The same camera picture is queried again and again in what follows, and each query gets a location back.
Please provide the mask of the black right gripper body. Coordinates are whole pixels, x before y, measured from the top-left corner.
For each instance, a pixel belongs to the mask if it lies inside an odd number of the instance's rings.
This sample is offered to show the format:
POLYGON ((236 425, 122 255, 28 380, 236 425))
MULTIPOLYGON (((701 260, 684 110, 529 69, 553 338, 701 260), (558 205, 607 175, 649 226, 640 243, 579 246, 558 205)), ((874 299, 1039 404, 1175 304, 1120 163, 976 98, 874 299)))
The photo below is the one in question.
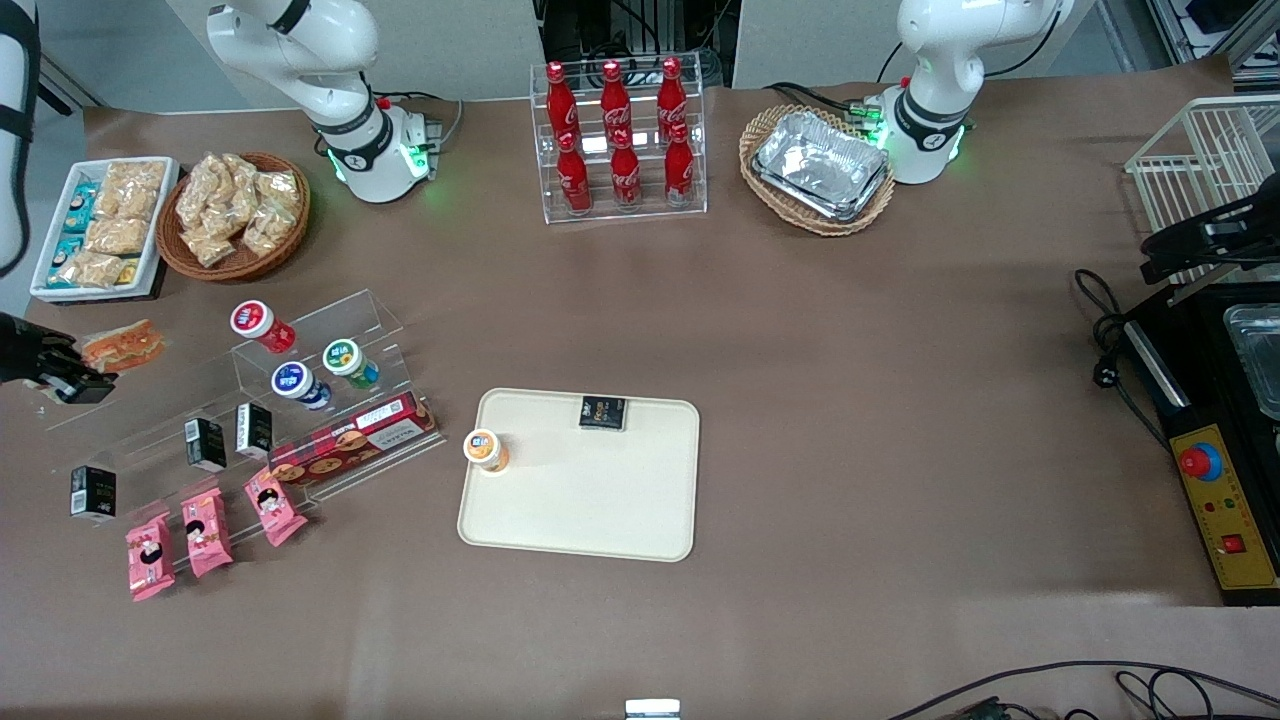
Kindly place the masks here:
POLYGON ((38 356, 50 329, 1 313, 1 383, 26 380, 45 386, 38 356))

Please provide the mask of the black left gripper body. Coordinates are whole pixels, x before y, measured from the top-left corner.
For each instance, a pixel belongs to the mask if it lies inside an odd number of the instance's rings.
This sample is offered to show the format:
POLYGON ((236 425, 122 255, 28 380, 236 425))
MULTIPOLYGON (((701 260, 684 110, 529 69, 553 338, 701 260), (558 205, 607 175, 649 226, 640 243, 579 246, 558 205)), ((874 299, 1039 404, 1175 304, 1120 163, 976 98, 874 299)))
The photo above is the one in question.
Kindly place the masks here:
POLYGON ((1253 199, 1230 217, 1204 224, 1204 240, 1212 263, 1234 264, 1244 269, 1277 264, 1279 201, 1253 199))

